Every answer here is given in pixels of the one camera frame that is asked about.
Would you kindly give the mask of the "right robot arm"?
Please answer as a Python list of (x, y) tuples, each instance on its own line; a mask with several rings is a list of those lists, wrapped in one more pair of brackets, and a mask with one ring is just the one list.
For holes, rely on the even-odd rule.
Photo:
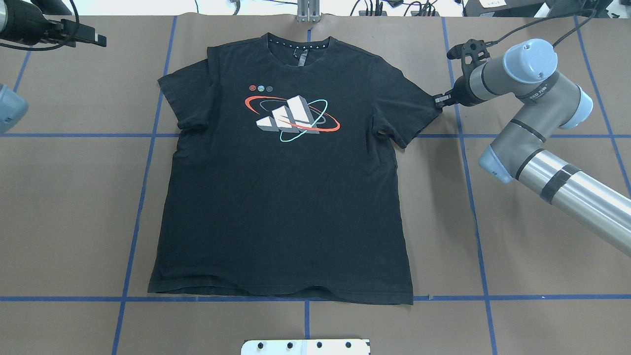
[(591, 97), (559, 72), (546, 40), (526, 40), (495, 59), (489, 47), (470, 39), (448, 50), (448, 59), (460, 60), (462, 75), (433, 97), (435, 106), (473, 107), (513, 94), (522, 107), (483, 151), (480, 167), (501, 182), (520, 182), (629, 255), (630, 200), (544, 147), (556, 130), (571, 130), (589, 117)]

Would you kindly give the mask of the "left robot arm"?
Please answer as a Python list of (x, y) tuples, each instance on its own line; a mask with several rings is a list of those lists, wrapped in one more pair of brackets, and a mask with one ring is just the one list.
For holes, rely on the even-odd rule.
[(61, 0), (3, 0), (1, 46), (26, 52), (45, 52), (77, 43), (106, 47), (106, 36), (80, 22), (76, 4)]

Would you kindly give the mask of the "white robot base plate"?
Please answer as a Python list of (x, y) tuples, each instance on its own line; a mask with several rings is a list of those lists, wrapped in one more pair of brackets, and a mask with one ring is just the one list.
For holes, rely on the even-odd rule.
[(369, 339), (278, 339), (244, 342), (242, 355), (371, 355)]

